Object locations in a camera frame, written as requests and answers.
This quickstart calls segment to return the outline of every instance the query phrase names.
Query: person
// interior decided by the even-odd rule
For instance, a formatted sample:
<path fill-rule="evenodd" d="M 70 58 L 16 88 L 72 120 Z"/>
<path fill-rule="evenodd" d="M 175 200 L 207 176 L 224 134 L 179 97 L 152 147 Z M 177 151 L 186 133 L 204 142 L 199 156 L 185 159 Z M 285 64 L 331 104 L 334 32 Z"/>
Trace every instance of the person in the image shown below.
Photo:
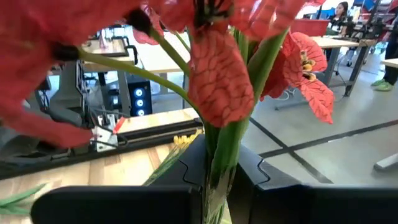
<path fill-rule="evenodd" d="M 329 17 L 330 23 L 328 24 L 328 30 L 326 35 L 338 35 L 345 33 L 345 27 L 339 25 L 347 16 L 348 2 L 341 2 L 335 9 L 335 14 Z M 331 49 L 326 49 L 326 59 L 329 61 L 331 55 Z"/>
<path fill-rule="evenodd" d="M 394 19 L 392 24 L 394 24 L 394 30 L 398 25 L 398 16 Z M 398 58 L 398 33 L 391 32 L 390 38 L 388 41 L 388 45 L 386 48 L 386 56 L 385 59 Z M 384 74 L 383 79 L 378 80 L 371 84 L 372 87 L 375 87 L 376 91 L 391 91 L 394 87 L 395 83 L 398 79 L 398 68 L 393 68 L 390 66 L 386 66 L 386 72 Z"/>

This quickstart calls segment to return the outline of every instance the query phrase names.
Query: white wall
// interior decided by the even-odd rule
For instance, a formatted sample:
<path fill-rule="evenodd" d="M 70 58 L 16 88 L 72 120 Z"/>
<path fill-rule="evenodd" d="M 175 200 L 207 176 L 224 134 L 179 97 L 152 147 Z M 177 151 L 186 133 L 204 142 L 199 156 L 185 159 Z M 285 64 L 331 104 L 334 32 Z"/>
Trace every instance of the white wall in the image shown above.
<path fill-rule="evenodd" d="M 322 5 L 322 10 L 328 10 L 331 8 L 335 8 L 337 7 L 337 5 L 340 2 L 343 2 L 344 0 L 326 0 L 325 3 L 323 3 Z M 348 9 L 351 8 L 351 6 L 354 3 L 354 0 L 346 0 L 346 2 L 348 2 Z M 308 14 L 308 13 L 316 13 L 318 10 L 318 7 L 313 7 L 313 6 L 307 6 L 305 8 L 303 8 L 298 14 L 297 14 L 297 18 L 302 18 L 304 14 Z"/>

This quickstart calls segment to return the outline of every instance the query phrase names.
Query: green shoe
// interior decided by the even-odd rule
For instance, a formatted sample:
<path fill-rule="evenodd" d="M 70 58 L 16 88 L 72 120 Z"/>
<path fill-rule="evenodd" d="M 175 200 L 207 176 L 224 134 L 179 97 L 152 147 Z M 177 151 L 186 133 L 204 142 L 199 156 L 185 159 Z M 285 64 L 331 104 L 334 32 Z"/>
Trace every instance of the green shoe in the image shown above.
<path fill-rule="evenodd" d="M 382 83 L 380 84 L 378 87 L 376 87 L 374 90 L 376 91 L 391 91 L 392 87 L 394 87 L 393 85 L 391 85 L 388 82 Z"/>
<path fill-rule="evenodd" d="M 385 83 L 385 82 L 386 82 L 386 81 L 385 81 L 384 79 L 378 80 L 378 81 L 372 83 L 371 86 L 379 86 L 379 85 L 381 85 L 381 84 L 383 84 L 383 83 Z"/>

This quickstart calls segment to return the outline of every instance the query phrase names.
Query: red flower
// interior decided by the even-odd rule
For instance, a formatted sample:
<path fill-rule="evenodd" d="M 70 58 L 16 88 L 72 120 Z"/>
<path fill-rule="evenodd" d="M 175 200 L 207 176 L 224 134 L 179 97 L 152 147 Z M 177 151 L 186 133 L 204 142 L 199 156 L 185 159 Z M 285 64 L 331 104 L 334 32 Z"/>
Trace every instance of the red flower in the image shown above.
<path fill-rule="evenodd" d="M 2 0 L 0 13 L 0 119 L 12 129 L 71 147 L 87 143 L 90 130 L 26 112 L 22 102 L 57 63 L 53 43 L 80 45 L 132 9 L 135 0 Z"/>
<path fill-rule="evenodd" d="M 212 125 L 225 126 L 247 116 L 254 106 L 246 64 L 228 24 L 262 40 L 287 29 L 305 0 L 163 1 L 152 5 L 171 30 L 188 27 L 191 76 L 188 96 Z"/>
<path fill-rule="evenodd" d="M 163 29 L 160 26 L 160 16 L 156 14 L 156 12 L 151 9 L 148 5 L 141 6 L 141 9 L 149 16 L 149 19 L 154 27 L 154 29 L 160 34 L 163 35 Z M 139 44 L 151 44 L 157 45 L 158 43 L 153 38 L 149 37 L 146 33 L 138 31 L 134 29 L 132 31 L 135 40 Z"/>
<path fill-rule="evenodd" d="M 324 71 L 327 68 L 323 50 L 309 36 L 296 32 L 288 34 L 282 45 L 262 97 L 279 97 L 288 85 L 298 88 L 313 110 L 315 116 L 333 123 L 334 96 L 312 71 Z"/>

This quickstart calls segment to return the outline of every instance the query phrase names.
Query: metal bracket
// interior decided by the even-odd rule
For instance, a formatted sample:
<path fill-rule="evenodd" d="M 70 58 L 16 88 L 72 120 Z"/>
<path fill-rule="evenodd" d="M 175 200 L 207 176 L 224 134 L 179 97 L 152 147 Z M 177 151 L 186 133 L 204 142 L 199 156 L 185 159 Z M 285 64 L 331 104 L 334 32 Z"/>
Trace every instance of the metal bracket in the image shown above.
<path fill-rule="evenodd" d="M 107 125 L 106 128 L 113 130 L 114 127 L 116 126 L 114 114 L 107 114 L 107 117 L 110 121 L 110 125 Z M 103 116 L 102 115 L 98 116 L 98 123 L 101 124 L 102 121 L 103 121 Z M 98 126 L 96 126 L 93 131 L 94 131 L 94 134 L 97 135 L 98 141 L 106 142 L 106 143 L 109 143 L 109 144 L 112 144 L 115 146 L 118 145 L 118 137 L 116 134 L 110 133 L 109 131 L 104 130 Z M 115 149 L 115 147 L 107 146 L 107 145 L 101 144 L 99 142 L 96 143 L 97 152 L 103 152 L 103 151 L 108 151 L 108 150 L 112 150 L 112 149 Z"/>

